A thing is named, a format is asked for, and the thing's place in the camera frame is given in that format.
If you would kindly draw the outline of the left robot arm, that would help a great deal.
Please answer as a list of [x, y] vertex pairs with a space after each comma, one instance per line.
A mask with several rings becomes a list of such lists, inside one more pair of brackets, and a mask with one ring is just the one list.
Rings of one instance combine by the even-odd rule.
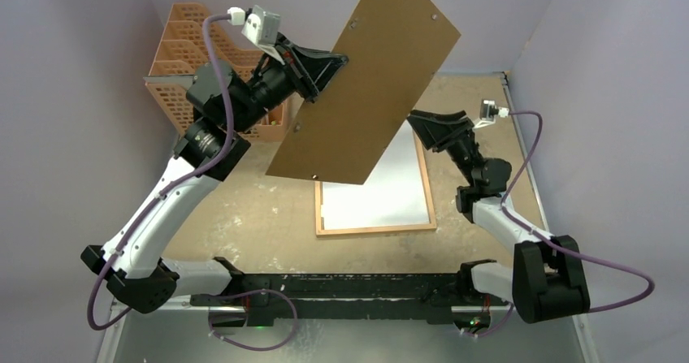
[[233, 305], [242, 294], [236, 269], [221, 257], [176, 261], [163, 252], [183, 222], [249, 150], [243, 133], [297, 94], [316, 102], [348, 57], [309, 49], [279, 36], [248, 80], [215, 53], [188, 76], [195, 120], [175, 145], [154, 189], [112, 239], [90, 245], [82, 262], [114, 298], [151, 313], [176, 296], [209, 295]]

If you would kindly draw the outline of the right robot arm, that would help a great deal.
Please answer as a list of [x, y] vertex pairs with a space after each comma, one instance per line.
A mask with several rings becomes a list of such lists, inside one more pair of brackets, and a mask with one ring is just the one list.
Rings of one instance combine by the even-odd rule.
[[447, 153], [467, 184], [457, 188], [457, 211], [511, 251], [510, 267], [486, 259], [461, 265], [458, 297], [474, 304], [486, 295], [509, 302], [526, 323], [576, 316], [591, 299], [579, 246], [555, 236], [517, 213], [508, 194], [511, 164], [485, 157], [475, 125], [464, 111], [437, 114], [412, 110], [407, 122], [424, 149]]

